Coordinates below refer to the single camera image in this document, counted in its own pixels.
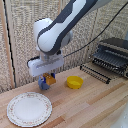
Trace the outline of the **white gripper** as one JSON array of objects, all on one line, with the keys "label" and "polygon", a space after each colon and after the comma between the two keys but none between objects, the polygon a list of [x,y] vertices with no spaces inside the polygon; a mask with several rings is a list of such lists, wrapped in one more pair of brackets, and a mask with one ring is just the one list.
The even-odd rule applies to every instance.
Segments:
[{"label": "white gripper", "polygon": [[[32,77],[39,76],[43,73],[61,67],[64,64],[64,59],[62,55],[57,55],[51,57],[48,61],[43,61],[41,59],[34,59],[28,62],[29,73]],[[55,78],[55,72],[51,73],[51,76]],[[46,75],[41,75],[41,80],[46,82]]]}]

